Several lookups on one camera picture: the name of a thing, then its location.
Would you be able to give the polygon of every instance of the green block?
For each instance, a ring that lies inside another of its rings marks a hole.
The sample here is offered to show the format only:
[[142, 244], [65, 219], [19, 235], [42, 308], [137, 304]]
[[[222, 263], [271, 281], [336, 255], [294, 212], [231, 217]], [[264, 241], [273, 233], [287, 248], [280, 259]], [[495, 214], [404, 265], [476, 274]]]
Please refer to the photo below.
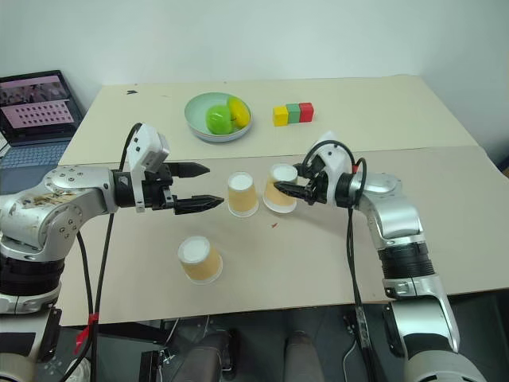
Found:
[[298, 103], [287, 103], [288, 123], [298, 123], [301, 120], [301, 108]]

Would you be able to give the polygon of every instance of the bowl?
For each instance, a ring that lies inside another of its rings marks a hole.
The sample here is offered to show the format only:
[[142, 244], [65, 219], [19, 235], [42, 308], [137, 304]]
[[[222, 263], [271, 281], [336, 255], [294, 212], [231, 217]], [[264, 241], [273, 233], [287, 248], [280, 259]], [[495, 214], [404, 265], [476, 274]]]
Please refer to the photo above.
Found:
[[242, 129], [234, 127], [232, 133], [225, 135], [213, 134], [207, 128], [207, 121], [205, 118], [207, 110], [215, 105], [227, 105], [228, 98], [230, 97], [238, 98], [235, 95], [221, 92], [203, 93], [192, 98], [187, 105], [185, 105], [185, 119], [191, 128], [191, 132], [196, 137], [207, 142], [230, 142], [243, 137], [251, 129], [253, 115], [244, 101], [242, 102], [246, 105], [250, 115], [250, 121], [247, 126]]

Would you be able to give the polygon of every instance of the cup rim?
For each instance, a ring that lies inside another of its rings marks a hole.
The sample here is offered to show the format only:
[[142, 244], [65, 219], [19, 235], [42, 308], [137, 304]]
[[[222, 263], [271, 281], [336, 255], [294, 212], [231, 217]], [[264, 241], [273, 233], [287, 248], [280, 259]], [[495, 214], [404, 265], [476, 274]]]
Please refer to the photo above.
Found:
[[[284, 166], [284, 167], [291, 167], [293, 169], [293, 173], [295, 174], [295, 176], [291, 179], [291, 180], [282, 180], [282, 179], [277, 179], [275, 176], [274, 176], [274, 170], [278, 167], [281, 167], [281, 166]], [[298, 177], [298, 172], [297, 172], [297, 169], [295, 167], [293, 167], [292, 165], [289, 165], [288, 163], [275, 163], [273, 164], [271, 167], [270, 167], [270, 172], [269, 172], [269, 175], [272, 179], [274, 179], [275, 181], [295, 181]]]
[[[231, 186], [231, 179], [235, 176], [238, 176], [238, 175], [247, 175], [250, 180], [251, 180], [251, 184], [249, 185], [249, 187], [245, 188], [245, 189], [235, 189]], [[232, 189], [233, 191], [235, 191], [236, 193], [245, 193], [246, 191], [249, 191], [249, 189], [255, 184], [255, 180], [253, 179], [253, 177], [247, 173], [246, 171], [235, 171], [232, 175], [230, 175], [230, 177], [228, 177], [228, 188], [229, 189]]]
[[290, 213], [293, 212], [297, 207], [297, 200], [295, 200], [291, 205], [278, 205], [269, 199], [265, 194], [263, 194], [263, 203], [268, 209], [277, 213]]
[[[187, 244], [189, 244], [190, 241], [193, 241], [193, 240], [201, 240], [201, 241], [205, 242], [205, 249], [206, 249], [205, 255], [201, 259], [187, 260], [184, 257], [184, 248]], [[181, 243], [181, 245], [178, 247], [177, 253], [178, 253], [178, 258], [182, 263], [184, 263], [184, 264], [199, 264], [199, 263], [203, 263], [209, 257], [210, 249], [211, 249], [210, 241], [208, 241], [208, 239], [205, 236], [190, 236]]]
[[230, 213], [236, 217], [249, 217], [249, 216], [253, 216], [258, 211], [259, 205], [260, 204], [259, 204], [258, 198], [257, 198], [256, 205], [254, 205], [254, 207], [252, 209], [248, 209], [247, 211], [236, 211], [231, 207], [230, 203], [228, 203], [228, 211], [230, 211]]
[[223, 273], [223, 256], [221, 256], [220, 253], [218, 254], [218, 256], [220, 257], [220, 266], [217, 269], [217, 272], [215, 275], [213, 275], [205, 280], [196, 280], [196, 279], [192, 279], [191, 276], [189, 276], [187, 273], [185, 273], [185, 275], [188, 277], [189, 281], [191, 281], [191, 283], [194, 283], [196, 285], [208, 285], [208, 284], [216, 281], [221, 276], [221, 273]]

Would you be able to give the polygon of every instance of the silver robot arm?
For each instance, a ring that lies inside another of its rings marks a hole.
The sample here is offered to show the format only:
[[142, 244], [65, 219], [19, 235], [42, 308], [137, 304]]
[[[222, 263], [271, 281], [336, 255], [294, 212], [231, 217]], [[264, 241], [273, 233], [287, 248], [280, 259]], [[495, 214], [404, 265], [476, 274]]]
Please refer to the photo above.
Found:
[[382, 261], [385, 294], [392, 299], [384, 310], [389, 346], [406, 359], [406, 382], [485, 382], [474, 364], [458, 353], [456, 319], [428, 257], [418, 211], [402, 193], [401, 181], [366, 173], [362, 190], [363, 173], [351, 173], [348, 152], [334, 141], [334, 134], [326, 133], [305, 162], [296, 165], [299, 175], [310, 179], [306, 187], [285, 182], [275, 186], [309, 204], [353, 207], [366, 216]]
[[209, 195], [179, 200], [173, 177], [195, 177], [196, 163], [163, 163], [165, 138], [138, 124], [126, 149], [129, 172], [59, 166], [32, 189], [0, 197], [0, 380], [30, 382], [35, 364], [56, 348], [64, 258], [77, 232], [95, 216], [119, 207], [201, 212], [223, 199]]

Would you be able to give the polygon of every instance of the paper cup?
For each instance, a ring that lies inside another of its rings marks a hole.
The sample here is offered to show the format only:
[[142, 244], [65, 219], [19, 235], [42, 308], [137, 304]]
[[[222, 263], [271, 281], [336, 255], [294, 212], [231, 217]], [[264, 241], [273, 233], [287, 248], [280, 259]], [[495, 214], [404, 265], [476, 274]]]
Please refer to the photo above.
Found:
[[248, 217], [258, 210], [253, 177], [244, 172], [233, 173], [228, 178], [228, 209], [238, 217]]
[[223, 259], [208, 239], [188, 237], [178, 248], [178, 259], [185, 274], [195, 284], [209, 284], [223, 271]]
[[263, 194], [263, 202], [269, 209], [279, 213], [292, 212], [297, 206], [297, 199], [276, 189], [274, 187], [276, 181], [291, 181], [297, 184], [297, 169], [285, 163], [273, 165]]

